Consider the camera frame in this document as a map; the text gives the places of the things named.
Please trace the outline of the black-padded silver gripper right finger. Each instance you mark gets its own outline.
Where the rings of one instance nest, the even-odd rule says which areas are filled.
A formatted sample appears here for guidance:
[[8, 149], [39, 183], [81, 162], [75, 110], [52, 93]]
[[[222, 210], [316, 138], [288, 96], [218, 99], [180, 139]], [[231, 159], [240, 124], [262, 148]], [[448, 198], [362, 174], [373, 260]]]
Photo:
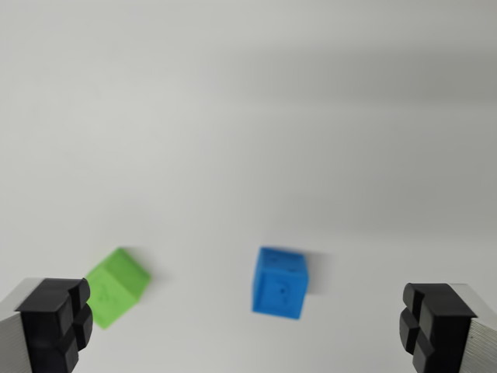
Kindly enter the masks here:
[[496, 312], [467, 284], [408, 283], [399, 335], [420, 373], [496, 372]]

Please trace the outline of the black-padded silver gripper left finger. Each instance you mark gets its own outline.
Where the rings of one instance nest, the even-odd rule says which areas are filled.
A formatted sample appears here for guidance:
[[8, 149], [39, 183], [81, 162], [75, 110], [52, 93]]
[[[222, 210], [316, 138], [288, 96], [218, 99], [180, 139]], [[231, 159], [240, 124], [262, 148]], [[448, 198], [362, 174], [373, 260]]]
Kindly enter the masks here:
[[69, 373], [90, 341], [85, 278], [26, 278], [1, 300], [1, 371]]

